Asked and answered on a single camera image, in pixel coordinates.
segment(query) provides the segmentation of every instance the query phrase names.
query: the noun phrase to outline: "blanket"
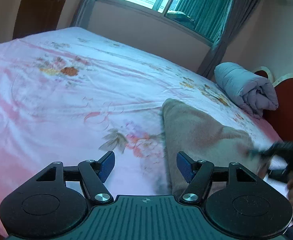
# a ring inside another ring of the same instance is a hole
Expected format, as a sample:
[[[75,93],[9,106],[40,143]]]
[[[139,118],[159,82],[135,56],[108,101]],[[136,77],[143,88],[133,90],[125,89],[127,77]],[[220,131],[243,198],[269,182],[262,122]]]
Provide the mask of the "blanket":
[[[279,106],[271,81],[236,63],[226,62],[216,66],[214,75],[231,101],[252,117],[260,119],[264,109],[276,110]]]
[[[184,151],[195,161],[204,159],[220,167],[239,162],[257,174],[260,160],[258,157],[249,157],[253,143],[245,131],[224,126],[207,113],[178,100],[167,99],[162,108],[168,177],[171,179],[172,193],[177,198],[188,186],[177,168],[176,156],[179,151]],[[222,184],[217,183],[212,190],[221,188]]]

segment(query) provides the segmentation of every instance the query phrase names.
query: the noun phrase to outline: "crosshair symbol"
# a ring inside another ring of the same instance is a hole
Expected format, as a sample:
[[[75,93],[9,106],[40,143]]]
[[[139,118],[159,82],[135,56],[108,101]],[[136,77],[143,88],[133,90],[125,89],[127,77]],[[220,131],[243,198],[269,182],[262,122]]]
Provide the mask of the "crosshair symbol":
[[[151,199],[149,199],[149,198],[144,198],[144,199],[142,199],[142,201],[144,202],[144,203],[149,203],[150,201],[151,201]]]

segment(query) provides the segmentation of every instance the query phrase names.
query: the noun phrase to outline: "rolled comforter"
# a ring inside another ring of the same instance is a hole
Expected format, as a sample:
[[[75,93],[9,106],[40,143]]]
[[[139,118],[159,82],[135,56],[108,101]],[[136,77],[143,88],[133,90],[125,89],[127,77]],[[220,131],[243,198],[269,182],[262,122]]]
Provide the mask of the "rolled comforter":
[[[260,119],[264,109],[276,110],[279,106],[270,80],[236,63],[226,62],[216,66],[214,75],[231,101],[255,118]]]

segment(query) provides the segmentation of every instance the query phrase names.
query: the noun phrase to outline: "window frame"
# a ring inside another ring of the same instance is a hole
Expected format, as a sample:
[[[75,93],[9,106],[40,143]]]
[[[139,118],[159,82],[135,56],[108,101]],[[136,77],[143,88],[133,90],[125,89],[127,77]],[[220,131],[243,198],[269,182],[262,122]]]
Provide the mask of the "window frame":
[[[212,46],[213,42],[210,41],[209,39],[207,39],[206,37],[200,35],[199,33],[185,27],[184,25],[182,25],[181,23],[171,20],[168,17],[165,17],[165,14],[167,13],[167,11],[170,8],[170,5],[172,3],[173,0],[168,0],[164,10],[162,13],[155,11],[153,9],[150,9],[148,7],[145,7],[143,5],[139,5],[130,1],[126,1],[126,0],[99,0],[102,1],[104,3],[108,3],[110,5],[115,5],[118,7],[122,7],[125,9],[131,9],[133,11],[136,11],[138,13],[141,13],[143,15],[146,16],[151,16],[152,18],[156,19],[156,20],[160,20],[163,23],[166,23],[172,27],[175,27],[178,30],[181,30],[183,32],[185,32],[186,34],[189,34],[191,36],[193,36],[194,38],[198,39],[199,41],[203,42],[204,44],[208,45],[208,46]]]

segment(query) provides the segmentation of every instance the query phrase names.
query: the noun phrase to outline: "window sill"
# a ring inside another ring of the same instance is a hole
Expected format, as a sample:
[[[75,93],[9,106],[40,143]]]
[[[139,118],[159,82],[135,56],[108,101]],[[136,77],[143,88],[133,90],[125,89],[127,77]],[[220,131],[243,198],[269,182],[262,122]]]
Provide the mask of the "window sill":
[[[163,14],[157,12],[157,11],[154,11],[150,8],[147,8],[147,7],[144,7],[142,5],[139,5],[139,4],[136,4],[136,3],[132,3],[132,2],[129,2],[129,1],[125,1],[125,0],[98,0],[98,1],[101,1],[101,2],[104,2],[104,3],[107,3],[107,4],[110,4],[110,5],[115,5],[115,6],[118,6],[118,7],[121,7],[121,8],[125,8],[125,9],[130,9],[130,10],[133,10],[137,13],[141,13],[143,15],[146,15],[146,16],[150,16],[158,21],[161,21],[163,23],[166,23],[194,38],[196,38],[197,40],[203,42],[204,44],[208,45],[209,47],[211,47],[213,45],[213,43],[206,39],[205,37],[201,36],[200,34],[184,27],[183,25],[181,25],[180,23],[178,22],[175,22],[171,19],[168,19],[167,17],[165,17]]]

